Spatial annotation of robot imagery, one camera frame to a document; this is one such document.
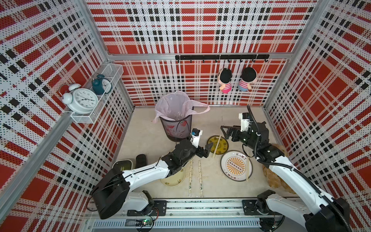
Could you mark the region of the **bare wooden chopstick pair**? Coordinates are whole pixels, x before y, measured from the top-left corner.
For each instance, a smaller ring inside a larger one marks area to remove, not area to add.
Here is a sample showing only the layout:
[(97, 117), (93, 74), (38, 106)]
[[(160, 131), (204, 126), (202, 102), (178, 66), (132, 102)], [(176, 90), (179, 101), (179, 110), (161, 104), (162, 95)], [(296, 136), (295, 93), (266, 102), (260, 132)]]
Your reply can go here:
[(249, 173), (250, 173), (250, 159), (249, 156), (246, 155), (246, 181), (249, 180)]

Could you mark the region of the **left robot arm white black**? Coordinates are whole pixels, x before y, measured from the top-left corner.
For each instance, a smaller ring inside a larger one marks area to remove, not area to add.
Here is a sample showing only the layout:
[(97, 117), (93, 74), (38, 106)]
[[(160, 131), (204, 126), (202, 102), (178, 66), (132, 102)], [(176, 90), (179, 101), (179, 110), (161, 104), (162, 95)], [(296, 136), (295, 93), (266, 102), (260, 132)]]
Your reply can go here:
[(149, 214), (154, 207), (152, 197), (145, 190), (134, 190), (177, 174), (194, 156), (207, 158), (213, 145), (209, 143), (204, 148), (195, 147), (191, 141), (184, 139), (172, 152), (151, 165), (125, 171), (111, 169), (91, 191), (100, 219), (108, 219), (120, 210)]

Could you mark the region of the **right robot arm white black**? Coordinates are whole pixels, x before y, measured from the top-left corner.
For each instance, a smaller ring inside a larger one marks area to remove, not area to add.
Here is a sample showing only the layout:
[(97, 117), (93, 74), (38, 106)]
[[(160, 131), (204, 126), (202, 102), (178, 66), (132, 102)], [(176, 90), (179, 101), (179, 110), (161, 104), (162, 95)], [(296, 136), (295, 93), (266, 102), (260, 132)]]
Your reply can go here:
[(309, 232), (349, 232), (350, 206), (343, 199), (318, 187), (292, 164), (290, 159), (269, 142), (265, 123), (258, 123), (250, 107), (241, 113), (239, 126), (221, 126), (225, 139), (241, 142), (253, 151), (253, 157), (277, 174), (300, 197), (296, 203), (267, 190), (257, 196), (256, 208), (260, 214), (276, 212), (295, 221)]

